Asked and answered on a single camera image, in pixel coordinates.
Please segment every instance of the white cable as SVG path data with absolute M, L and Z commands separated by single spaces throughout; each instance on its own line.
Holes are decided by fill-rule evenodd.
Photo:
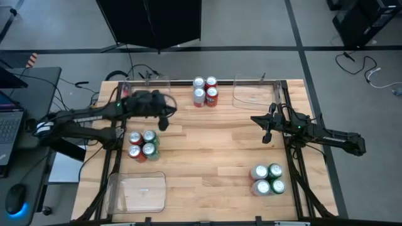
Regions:
M 391 84 L 388 84 L 388 85 L 384 85 L 384 86 L 382 86 L 382 87 L 378 87 L 378 86 L 373 85 L 373 84 L 371 83 L 371 81 L 370 81 L 370 77 L 371 77 L 371 75 L 374 75 L 376 72 L 378 72 L 378 71 L 380 71 L 380 70 L 381 70 L 381 68 L 377 68 L 377 69 L 375 69 L 375 70 L 372 70 L 372 71 L 370 71 L 369 76 L 367 76 L 367 80 L 368 80 L 369 84 L 370 84 L 372 87 L 374 87 L 374 88 L 376 88 L 376 89 L 383 89 L 383 88 L 391 87 L 391 86 L 393 86 L 393 85 L 402 84 L 402 82 L 394 82 L 394 83 L 391 83 Z

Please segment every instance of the can lid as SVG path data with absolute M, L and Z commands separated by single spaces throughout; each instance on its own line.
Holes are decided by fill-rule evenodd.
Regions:
M 275 180 L 274 183 L 272 183 L 272 189 L 274 189 L 278 193 L 283 193 L 285 191 L 285 188 L 285 182 L 281 180 Z
M 146 155 L 153 154 L 155 152 L 155 146 L 151 143 L 145 144 L 143 147 L 143 152 Z
M 139 132 L 132 132 L 130 135 L 130 141 L 137 142 L 141 139 L 141 135 Z
M 274 176 L 282 176 L 282 167 L 276 163 L 271 164 L 269 170 Z
M 155 132 L 154 131 L 145 131 L 144 132 L 144 139 L 146 141 L 151 141 L 154 138 L 155 138 Z
M 211 87 L 207 90 L 207 94 L 211 97 L 218 95 L 218 90 L 215 87 Z
M 268 169 L 265 166 L 256 166 L 256 173 L 258 176 L 264 177 L 268 174 Z
M 257 190 L 261 193 L 269 192 L 269 183 L 266 180 L 257 181 Z
M 211 76 L 207 78 L 207 84 L 208 85 L 215 85 L 216 84 L 216 78 Z
M 205 91 L 203 89 L 200 89 L 200 88 L 195 89 L 195 91 L 194 91 L 194 95 L 196 97 L 202 97 L 204 95 L 204 93 L 205 93 Z
M 194 79 L 194 85 L 202 85 L 202 84 L 204 84 L 204 79 L 202 78 L 202 77 L 196 77 L 195 79 Z
M 138 145 L 132 145 L 132 146 L 130 146 L 130 148 L 128 149 L 128 154 L 129 154 L 131 157 L 137 157 L 140 152 L 141 152 L 141 148 L 140 148 Z

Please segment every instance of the laptop keyboard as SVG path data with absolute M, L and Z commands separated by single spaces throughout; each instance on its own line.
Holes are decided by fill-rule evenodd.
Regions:
M 14 141 L 20 119 L 0 119 L 0 143 Z

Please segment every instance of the blue mouse light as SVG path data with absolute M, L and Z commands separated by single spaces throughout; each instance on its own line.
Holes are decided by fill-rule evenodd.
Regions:
M 9 217 L 13 218 L 13 219 L 22 218 L 22 217 L 24 217 L 24 215 L 26 214 L 27 211 L 28 211 L 28 204 L 24 203 L 22 209 L 18 213 L 9 214 Z

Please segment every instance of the computer mouse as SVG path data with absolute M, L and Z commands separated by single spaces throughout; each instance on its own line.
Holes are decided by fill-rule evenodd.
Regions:
M 18 213 L 25 202 L 26 186 L 16 184 L 10 188 L 6 196 L 6 211 L 9 214 Z

